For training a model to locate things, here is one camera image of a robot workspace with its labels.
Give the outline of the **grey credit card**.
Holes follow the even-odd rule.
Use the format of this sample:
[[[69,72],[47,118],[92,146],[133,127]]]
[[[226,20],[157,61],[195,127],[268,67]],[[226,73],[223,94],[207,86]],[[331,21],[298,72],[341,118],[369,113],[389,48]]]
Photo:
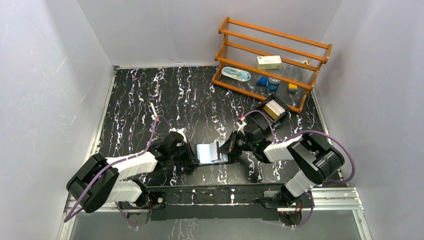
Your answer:
[[[229,162],[229,157],[228,154],[222,152],[221,150],[219,150],[219,148],[223,145],[224,143],[221,141],[217,141],[216,142],[216,154],[217,154],[217,159],[214,161],[215,163],[218,164],[223,164],[223,163],[228,163]]]

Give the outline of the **black leather card holder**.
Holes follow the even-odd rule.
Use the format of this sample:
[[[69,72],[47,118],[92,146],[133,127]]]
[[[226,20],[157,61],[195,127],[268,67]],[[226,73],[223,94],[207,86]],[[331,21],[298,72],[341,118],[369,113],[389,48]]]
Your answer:
[[[202,143],[195,145],[195,154],[198,159],[199,166],[230,164],[235,161],[235,158],[228,154],[229,162],[215,163],[217,159],[216,141],[213,143]]]

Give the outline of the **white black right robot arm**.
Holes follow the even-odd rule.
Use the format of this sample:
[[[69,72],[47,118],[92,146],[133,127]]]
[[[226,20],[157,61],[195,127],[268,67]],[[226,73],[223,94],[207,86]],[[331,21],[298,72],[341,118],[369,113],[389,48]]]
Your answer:
[[[324,139],[326,135],[322,132],[308,131],[281,142],[273,142],[267,139],[272,131],[269,122],[259,125],[243,117],[239,124],[238,130],[231,133],[217,152],[233,156],[252,152],[262,163],[295,161],[299,167],[299,171],[273,196],[263,195],[254,199],[256,204],[295,207],[304,193],[329,180],[345,163],[343,155]]]

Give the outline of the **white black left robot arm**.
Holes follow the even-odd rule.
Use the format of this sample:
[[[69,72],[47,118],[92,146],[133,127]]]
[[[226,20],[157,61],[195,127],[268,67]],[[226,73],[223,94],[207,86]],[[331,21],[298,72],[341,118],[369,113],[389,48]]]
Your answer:
[[[97,211],[105,203],[127,202],[145,208],[156,202],[153,192],[133,177],[162,170],[171,162],[189,161],[192,151],[186,133],[185,128],[171,129],[141,156],[106,158],[96,153],[72,176],[66,190],[86,213]]]

